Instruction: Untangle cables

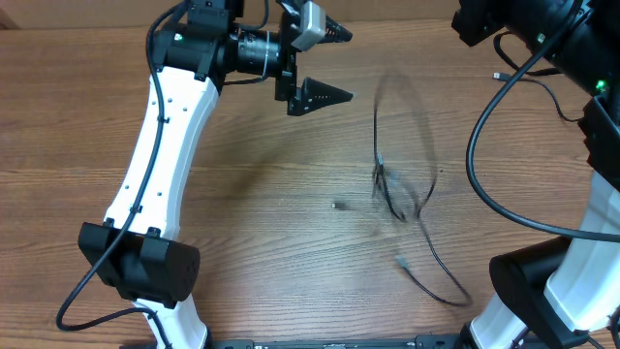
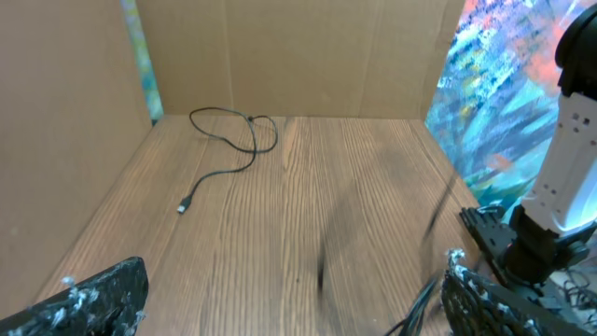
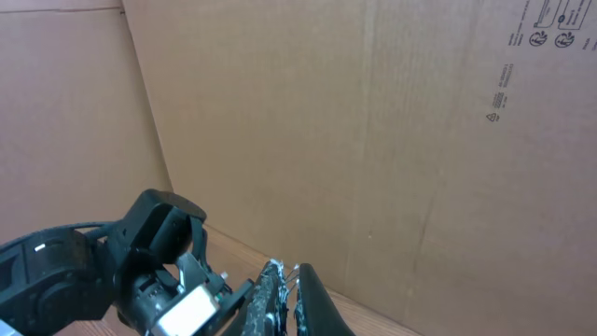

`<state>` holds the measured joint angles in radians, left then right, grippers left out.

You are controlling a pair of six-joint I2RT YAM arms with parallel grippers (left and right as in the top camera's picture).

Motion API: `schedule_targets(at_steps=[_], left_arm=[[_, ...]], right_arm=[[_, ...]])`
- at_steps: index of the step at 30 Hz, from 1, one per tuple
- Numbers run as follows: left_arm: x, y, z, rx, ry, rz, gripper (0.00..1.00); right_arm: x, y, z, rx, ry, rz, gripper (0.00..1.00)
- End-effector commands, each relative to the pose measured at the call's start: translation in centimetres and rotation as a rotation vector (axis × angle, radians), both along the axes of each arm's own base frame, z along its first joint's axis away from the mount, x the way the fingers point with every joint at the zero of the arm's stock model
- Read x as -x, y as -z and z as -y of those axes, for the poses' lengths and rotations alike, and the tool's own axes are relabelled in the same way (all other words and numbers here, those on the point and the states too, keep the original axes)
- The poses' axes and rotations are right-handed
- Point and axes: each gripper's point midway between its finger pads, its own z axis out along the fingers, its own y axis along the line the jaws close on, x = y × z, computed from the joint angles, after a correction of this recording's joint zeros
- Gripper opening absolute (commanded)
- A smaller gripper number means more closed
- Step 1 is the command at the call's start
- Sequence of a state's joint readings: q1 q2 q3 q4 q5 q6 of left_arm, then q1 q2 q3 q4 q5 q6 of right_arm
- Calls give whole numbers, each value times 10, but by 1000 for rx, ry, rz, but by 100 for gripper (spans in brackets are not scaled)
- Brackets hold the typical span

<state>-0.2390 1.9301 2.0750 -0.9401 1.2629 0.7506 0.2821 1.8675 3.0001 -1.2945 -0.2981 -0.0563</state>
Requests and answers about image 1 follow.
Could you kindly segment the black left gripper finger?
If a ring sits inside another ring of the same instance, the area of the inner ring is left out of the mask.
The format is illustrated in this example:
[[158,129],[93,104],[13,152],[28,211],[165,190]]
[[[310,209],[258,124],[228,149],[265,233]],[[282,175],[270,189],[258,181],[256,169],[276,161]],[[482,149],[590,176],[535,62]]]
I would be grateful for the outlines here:
[[288,115],[302,116],[318,109],[350,102],[354,94],[315,79],[305,78],[288,100]]
[[330,16],[325,17],[325,36],[323,44],[346,43],[353,38],[353,34],[345,27],[333,20]]

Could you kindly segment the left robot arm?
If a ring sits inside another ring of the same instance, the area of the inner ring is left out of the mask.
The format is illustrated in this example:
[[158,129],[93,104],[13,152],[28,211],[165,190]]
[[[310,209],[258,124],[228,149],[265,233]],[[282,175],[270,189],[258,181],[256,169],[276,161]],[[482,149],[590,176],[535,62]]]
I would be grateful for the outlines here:
[[346,43],[349,30],[312,1],[282,0],[277,31],[242,22],[240,1],[183,1],[146,37],[148,106],[134,154],[99,224],[81,226],[78,246],[99,277],[142,314],[159,348],[206,348],[211,341],[192,291],[201,256],[181,243],[180,210],[202,130],[228,74],[245,84],[275,81],[275,97],[302,116],[352,94],[298,80],[296,57],[318,44]]

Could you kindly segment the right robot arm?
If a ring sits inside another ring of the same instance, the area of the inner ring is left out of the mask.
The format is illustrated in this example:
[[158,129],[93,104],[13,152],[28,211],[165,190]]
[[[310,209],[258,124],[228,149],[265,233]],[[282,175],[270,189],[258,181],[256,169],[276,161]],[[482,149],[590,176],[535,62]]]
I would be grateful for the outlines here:
[[489,263],[469,348],[619,343],[619,5],[462,1],[469,47],[514,35],[528,57],[484,107],[465,150],[475,194],[524,240]]

